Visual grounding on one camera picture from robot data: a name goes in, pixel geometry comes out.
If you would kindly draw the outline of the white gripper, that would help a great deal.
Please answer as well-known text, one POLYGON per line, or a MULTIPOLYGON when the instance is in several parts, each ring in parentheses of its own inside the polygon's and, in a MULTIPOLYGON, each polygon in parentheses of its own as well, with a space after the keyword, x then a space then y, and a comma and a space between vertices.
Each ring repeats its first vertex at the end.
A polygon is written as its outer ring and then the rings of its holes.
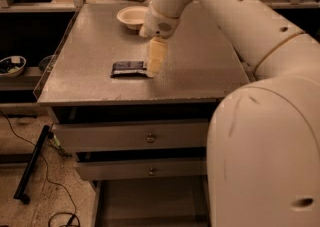
POLYGON ((168 51, 166 39, 174 35, 179 22, 180 18, 167 17, 160 13, 152 3, 149 4, 139 30, 141 37, 154 37, 149 43, 146 71, 148 77, 155 77, 160 71, 168 51))

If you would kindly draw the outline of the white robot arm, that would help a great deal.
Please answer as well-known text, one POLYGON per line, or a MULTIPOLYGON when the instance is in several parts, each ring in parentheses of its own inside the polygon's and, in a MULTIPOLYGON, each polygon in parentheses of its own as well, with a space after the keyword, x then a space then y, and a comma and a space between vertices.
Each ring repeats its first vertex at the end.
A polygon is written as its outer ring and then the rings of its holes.
MULTIPOLYGON (((171 37, 191 0, 151 0, 142 35, 171 37)), ((254 82, 211 119, 212 227, 320 227, 320 43, 260 0, 198 0, 254 82)))

